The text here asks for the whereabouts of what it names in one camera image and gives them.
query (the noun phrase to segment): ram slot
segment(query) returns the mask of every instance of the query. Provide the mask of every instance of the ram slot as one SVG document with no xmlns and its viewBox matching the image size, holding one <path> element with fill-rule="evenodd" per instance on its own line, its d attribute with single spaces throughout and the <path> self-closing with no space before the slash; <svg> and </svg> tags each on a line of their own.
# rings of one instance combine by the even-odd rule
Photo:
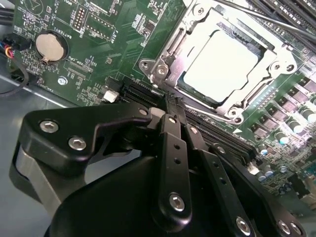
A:
<svg viewBox="0 0 316 237">
<path fill-rule="evenodd" d="M 298 5 L 301 6 L 312 18 L 316 18 L 316 4 L 308 0 L 294 0 Z"/>
<path fill-rule="evenodd" d="M 311 18 L 309 15 L 307 15 L 302 9 L 300 9 L 299 6 L 297 6 L 295 3 L 289 0 L 280 0 L 284 6 L 289 6 L 292 9 L 292 12 L 294 12 L 297 16 L 301 18 L 305 22 L 307 26 L 310 28 L 313 28 L 313 32 L 315 32 L 316 29 L 316 21 Z"/>
<path fill-rule="evenodd" d="M 279 13 L 280 9 L 278 8 L 275 9 L 275 6 L 268 0 L 248 0 L 248 3 L 253 5 L 257 10 L 261 11 L 267 16 L 273 16 L 276 20 L 281 20 L 279 17 L 275 16 L 274 14 L 274 11 Z M 296 33 L 289 33 L 289 34 L 292 35 L 299 42 L 301 42 L 303 45 L 305 45 L 305 47 L 309 48 L 311 51 L 316 53 L 316 47 L 310 41 L 301 37 L 299 34 L 296 34 Z"/>
</svg>

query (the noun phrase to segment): silver screw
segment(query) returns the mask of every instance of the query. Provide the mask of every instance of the silver screw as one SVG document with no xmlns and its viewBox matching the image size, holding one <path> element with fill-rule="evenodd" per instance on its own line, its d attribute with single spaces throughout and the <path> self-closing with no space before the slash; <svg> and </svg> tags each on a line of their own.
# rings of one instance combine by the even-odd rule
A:
<svg viewBox="0 0 316 237">
<path fill-rule="evenodd" d="M 225 150 L 224 150 L 224 148 L 222 148 L 222 147 L 217 147 L 217 149 L 218 149 L 218 151 L 219 151 L 220 153 L 225 154 Z"/>
<path fill-rule="evenodd" d="M 142 109 L 140 109 L 140 110 L 139 110 L 139 112 L 140 112 L 142 115 L 147 115 L 147 114 L 148 114 L 148 112 L 147 112 L 147 111 L 142 110 Z"/>
<path fill-rule="evenodd" d="M 195 127 L 190 127 L 190 130 L 192 131 L 192 133 L 197 134 L 198 130 Z"/>
<path fill-rule="evenodd" d="M 163 76 L 163 75 L 166 75 L 167 72 L 168 72 L 168 67 L 165 66 L 165 65 L 159 65 L 157 72 L 158 72 L 158 74 L 160 74 L 160 75 L 162 75 L 162 76 Z"/>
<path fill-rule="evenodd" d="M 61 76 L 61 77 L 58 78 L 57 82 L 60 85 L 67 85 L 68 80 L 65 77 Z"/>
<path fill-rule="evenodd" d="M 176 122 L 177 122 L 177 121 L 176 121 L 174 118 L 172 118 L 172 117 L 170 117 L 169 120 L 170 120 L 170 122 L 172 122 L 172 123 L 176 123 Z"/>
<path fill-rule="evenodd" d="M 198 15 L 202 15 L 204 13 L 204 8 L 200 8 L 198 11 L 197 11 Z"/>
<path fill-rule="evenodd" d="M 278 221 L 277 225 L 287 235 L 291 234 L 289 227 L 283 221 Z"/>
<path fill-rule="evenodd" d="M 281 173 L 285 173 L 286 171 L 287 171 L 286 166 L 281 166 L 281 167 L 280 167 L 280 172 L 281 172 Z"/>
<path fill-rule="evenodd" d="M 143 68 L 143 69 L 147 70 L 148 67 L 149 67 L 149 66 L 148 66 L 148 63 L 146 63 L 146 62 L 143 62 L 143 63 L 142 63 L 142 68 Z"/>
<path fill-rule="evenodd" d="M 72 137 L 69 139 L 68 145 L 76 151 L 82 151 L 87 146 L 86 142 L 80 137 Z"/>
<path fill-rule="evenodd" d="M 184 202 L 182 198 L 180 198 L 179 195 L 171 194 L 169 197 L 170 205 L 175 209 L 176 211 L 183 211 L 184 210 Z"/>
<path fill-rule="evenodd" d="M 298 228 L 293 222 L 291 222 L 291 226 L 293 230 L 295 230 L 296 233 L 298 233 L 299 235 L 302 235 L 302 231 L 300 230 L 300 228 Z"/>
<path fill-rule="evenodd" d="M 240 229 L 240 231 L 245 234 L 245 236 L 249 236 L 251 234 L 250 227 L 248 226 L 247 222 L 245 222 L 244 219 L 238 216 L 236 218 L 236 224 L 238 228 Z"/>
<path fill-rule="evenodd" d="M 58 131 L 59 126 L 57 123 L 49 120 L 45 120 L 39 124 L 39 127 L 41 128 L 42 131 L 48 132 L 48 133 L 54 133 Z"/>
</svg>

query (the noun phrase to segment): wire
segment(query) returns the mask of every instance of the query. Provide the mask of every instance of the wire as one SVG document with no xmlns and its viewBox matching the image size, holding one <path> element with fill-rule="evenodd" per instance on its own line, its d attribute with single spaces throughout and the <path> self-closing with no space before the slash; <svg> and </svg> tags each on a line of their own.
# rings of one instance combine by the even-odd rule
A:
<svg viewBox="0 0 316 237">
<path fill-rule="evenodd" d="M 5 54 L 8 58 L 13 58 L 13 54 L 11 51 L 12 47 L 5 47 Z"/>
<path fill-rule="evenodd" d="M 256 11 L 253 11 L 253 10 L 250 10 L 250 9 L 248 9 L 246 7 L 237 5 L 237 4 L 235 4 L 233 2 L 230 2 L 230 1 L 226 1 L 226 0 L 214 0 L 214 1 L 219 2 L 221 4 L 224 4 L 226 6 L 230 6 L 230 7 L 234 8 L 234 9 L 239 10 L 239 11 L 243 11 L 243 12 L 249 14 L 249 15 L 255 16 L 257 18 L 263 19 L 263 20 L 271 22 L 273 24 L 276 24 L 276 25 L 278 25 L 280 27 L 283 27 L 283 28 L 287 29 L 290 32 L 301 34 L 304 38 L 312 41 L 313 43 L 316 43 L 316 36 L 311 34 L 311 33 L 308 33 L 307 31 L 304 31 L 304 30 L 301 30 L 301 29 L 299 29 L 297 27 L 288 25 L 288 24 L 286 24 L 284 22 L 278 21 L 278 20 L 273 19 L 271 17 L 264 16 L 264 15 L 262 15 L 262 14 L 256 12 Z"/>
<path fill-rule="evenodd" d="M 11 58 L 11 62 L 13 62 L 21 70 L 21 72 L 23 73 L 24 79 L 21 82 L 21 84 L 18 87 L 14 88 L 13 90 L 0 93 L 0 98 L 14 95 L 15 93 L 22 90 L 23 87 L 25 87 L 27 85 L 27 83 L 29 83 L 29 80 L 30 80 L 29 74 L 21 62 L 19 62 L 15 58 Z"/>
<path fill-rule="evenodd" d="M 8 9 L 8 8 L 0 7 L 0 15 L 1 15 L 1 16 L 10 16 L 10 17 L 13 17 L 13 15 L 14 15 L 14 9 Z"/>
<path fill-rule="evenodd" d="M 13 18 L 0 16 L 0 25 L 12 26 L 13 25 Z"/>
</svg>

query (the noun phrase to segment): mounting hole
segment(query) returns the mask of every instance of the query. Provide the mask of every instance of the mounting hole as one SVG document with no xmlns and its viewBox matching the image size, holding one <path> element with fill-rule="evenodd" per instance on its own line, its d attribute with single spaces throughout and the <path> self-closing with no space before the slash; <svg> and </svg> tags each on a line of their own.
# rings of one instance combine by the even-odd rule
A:
<svg viewBox="0 0 316 237">
<path fill-rule="evenodd" d="M 225 180 L 225 179 L 223 179 L 223 178 L 219 178 L 219 180 L 221 181 L 221 183 L 222 183 L 222 184 L 224 184 L 224 185 L 225 185 L 225 184 L 227 184 L 227 182 L 226 182 L 226 180 Z"/>
<path fill-rule="evenodd" d="M 178 158 L 173 159 L 176 164 L 181 164 L 181 161 Z"/>
<path fill-rule="evenodd" d="M 291 65 L 288 65 L 288 66 L 286 67 L 286 70 L 287 70 L 288 72 L 291 72 L 291 71 L 293 71 L 294 68 L 295 68 L 295 66 L 294 66 L 293 64 L 291 64 Z"/>
</svg>

